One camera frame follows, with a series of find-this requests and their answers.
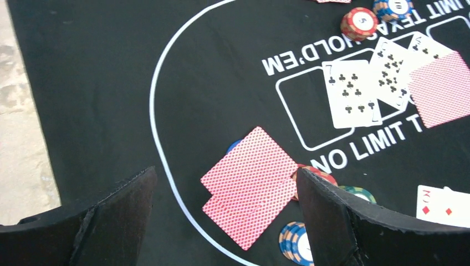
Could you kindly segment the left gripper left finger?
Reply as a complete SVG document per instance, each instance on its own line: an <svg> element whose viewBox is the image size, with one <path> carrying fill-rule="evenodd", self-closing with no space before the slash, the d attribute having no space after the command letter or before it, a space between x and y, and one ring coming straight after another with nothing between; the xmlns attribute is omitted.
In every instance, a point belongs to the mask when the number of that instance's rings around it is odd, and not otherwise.
<svg viewBox="0 0 470 266"><path fill-rule="evenodd" d="M111 190L1 226L1 264L136 265L156 183L148 167Z"/></svg>

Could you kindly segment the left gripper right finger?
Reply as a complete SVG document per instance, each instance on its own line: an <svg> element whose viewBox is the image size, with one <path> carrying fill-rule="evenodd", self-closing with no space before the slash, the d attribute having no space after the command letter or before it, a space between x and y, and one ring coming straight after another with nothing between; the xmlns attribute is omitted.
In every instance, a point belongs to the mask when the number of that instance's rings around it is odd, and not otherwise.
<svg viewBox="0 0 470 266"><path fill-rule="evenodd" d="M297 170L315 265L468 265L469 229L389 210Z"/></svg>

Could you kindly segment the green poker chip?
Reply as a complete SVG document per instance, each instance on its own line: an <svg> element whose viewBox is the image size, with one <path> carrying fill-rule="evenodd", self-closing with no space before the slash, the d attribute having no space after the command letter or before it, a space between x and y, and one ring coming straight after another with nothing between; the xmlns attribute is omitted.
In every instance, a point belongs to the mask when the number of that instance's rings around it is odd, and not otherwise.
<svg viewBox="0 0 470 266"><path fill-rule="evenodd" d="M355 186L339 186L339 188L345 190L346 192L349 192L351 194L354 194L364 200L367 200L373 204L376 204L376 199L375 197L372 195L371 192L369 192L368 190L364 189L364 188L361 188L361 187L355 187Z"/></svg>

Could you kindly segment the blue poker chip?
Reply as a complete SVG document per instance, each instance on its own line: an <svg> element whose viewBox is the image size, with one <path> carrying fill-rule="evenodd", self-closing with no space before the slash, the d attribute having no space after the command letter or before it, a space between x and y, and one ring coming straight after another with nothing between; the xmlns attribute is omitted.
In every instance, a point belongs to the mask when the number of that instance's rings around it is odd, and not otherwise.
<svg viewBox="0 0 470 266"><path fill-rule="evenodd" d="M410 0L376 0L372 11L382 21L393 22L408 18L413 8Z"/></svg>
<svg viewBox="0 0 470 266"><path fill-rule="evenodd" d="M290 222L280 231L279 248L281 253L299 265L314 266L308 235L303 222Z"/></svg>

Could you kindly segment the red backed playing card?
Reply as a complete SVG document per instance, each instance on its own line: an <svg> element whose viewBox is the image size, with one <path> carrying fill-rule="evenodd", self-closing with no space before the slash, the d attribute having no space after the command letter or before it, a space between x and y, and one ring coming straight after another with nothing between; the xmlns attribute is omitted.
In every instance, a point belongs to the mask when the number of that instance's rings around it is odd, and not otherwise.
<svg viewBox="0 0 470 266"><path fill-rule="evenodd" d="M296 193L294 160L255 127L202 178L211 193L202 207L243 250L248 250Z"/></svg>

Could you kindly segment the seven of clubs card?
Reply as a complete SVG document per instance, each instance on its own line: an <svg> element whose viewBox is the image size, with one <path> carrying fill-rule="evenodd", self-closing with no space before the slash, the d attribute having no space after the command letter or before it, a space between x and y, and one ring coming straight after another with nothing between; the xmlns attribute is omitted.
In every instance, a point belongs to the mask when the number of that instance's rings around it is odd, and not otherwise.
<svg viewBox="0 0 470 266"><path fill-rule="evenodd" d="M382 125L367 60L334 60L321 64L333 127Z"/></svg>

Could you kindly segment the blue round dealer button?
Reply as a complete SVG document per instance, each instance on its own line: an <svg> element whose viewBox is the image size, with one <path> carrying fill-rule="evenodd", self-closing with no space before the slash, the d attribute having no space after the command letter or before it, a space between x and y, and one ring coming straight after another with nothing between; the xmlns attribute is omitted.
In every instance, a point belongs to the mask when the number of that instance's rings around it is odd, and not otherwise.
<svg viewBox="0 0 470 266"><path fill-rule="evenodd" d="M230 151L232 151L241 141L242 141L242 139L237 140L237 141L235 141L234 143L232 143L232 144L229 146L229 148L227 149L226 153L228 154Z"/></svg>

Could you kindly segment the ten of clubs card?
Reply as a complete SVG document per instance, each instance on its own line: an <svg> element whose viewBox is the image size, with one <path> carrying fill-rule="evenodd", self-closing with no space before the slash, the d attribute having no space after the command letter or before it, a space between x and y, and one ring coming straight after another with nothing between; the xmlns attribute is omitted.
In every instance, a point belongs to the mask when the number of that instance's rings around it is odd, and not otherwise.
<svg viewBox="0 0 470 266"><path fill-rule="evenodd" d="M410 98L403 71L409 55L403 46L380 37L370 60L374 95L400 111L406 109Z"/></svg>

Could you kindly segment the red backed community card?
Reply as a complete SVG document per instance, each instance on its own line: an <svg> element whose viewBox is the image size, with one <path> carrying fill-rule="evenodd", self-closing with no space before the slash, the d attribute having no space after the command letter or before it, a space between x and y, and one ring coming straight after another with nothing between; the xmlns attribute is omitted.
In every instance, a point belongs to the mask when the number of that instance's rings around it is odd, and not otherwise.
<svg viewBox="0 0 470 266"><path fill-rule="evenodd" d="M426 128L469 115L469 67L453 51L409 74L408 88Z"/></svg>

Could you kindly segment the four of clubs card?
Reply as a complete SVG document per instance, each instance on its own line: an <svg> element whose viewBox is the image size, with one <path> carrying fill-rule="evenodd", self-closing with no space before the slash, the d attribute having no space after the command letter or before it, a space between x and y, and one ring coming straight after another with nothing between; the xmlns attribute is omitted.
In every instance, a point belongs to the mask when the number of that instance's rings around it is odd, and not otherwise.
<svg viewBox="0 0 470 266"><path fill-rule="evenodd" d="M438 59L453 52L452 49L420 32L414 33L408 50L430 59Z"/></svg>

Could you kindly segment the red poker chip top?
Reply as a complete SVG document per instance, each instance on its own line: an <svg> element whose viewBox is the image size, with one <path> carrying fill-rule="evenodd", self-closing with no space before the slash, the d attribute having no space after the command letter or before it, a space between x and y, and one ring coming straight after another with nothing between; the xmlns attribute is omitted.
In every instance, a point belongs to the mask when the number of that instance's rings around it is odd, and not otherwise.
<svg viewBox="0 0 470 266"><path fill-rule="evenodd" d="M340 29L350 40L360 42L372 36L378 24L378 18L371 10L357 7L343 16Z"/></svg>

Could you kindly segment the blue poker chip top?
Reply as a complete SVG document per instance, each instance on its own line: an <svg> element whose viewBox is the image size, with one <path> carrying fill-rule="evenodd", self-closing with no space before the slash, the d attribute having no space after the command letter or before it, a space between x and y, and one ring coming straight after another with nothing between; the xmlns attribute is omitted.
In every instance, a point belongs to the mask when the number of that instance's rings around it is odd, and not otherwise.
<svg viewBox="0 0 470 266"><path fill-rule="evenodd" d="M408 18L413 8L410 0L376 0L372 11L382 21L393 22Z"/></svg>

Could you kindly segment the red backed card top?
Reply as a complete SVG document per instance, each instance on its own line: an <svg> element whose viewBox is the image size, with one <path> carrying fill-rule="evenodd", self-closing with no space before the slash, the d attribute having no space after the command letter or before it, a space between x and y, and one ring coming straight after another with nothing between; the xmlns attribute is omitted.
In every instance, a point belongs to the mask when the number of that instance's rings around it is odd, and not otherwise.
<svg viewBox="0 0 470 266"><path fill-rule="evenodd" d="M351 3L352 0L316 0L318 3Z"/></svg>

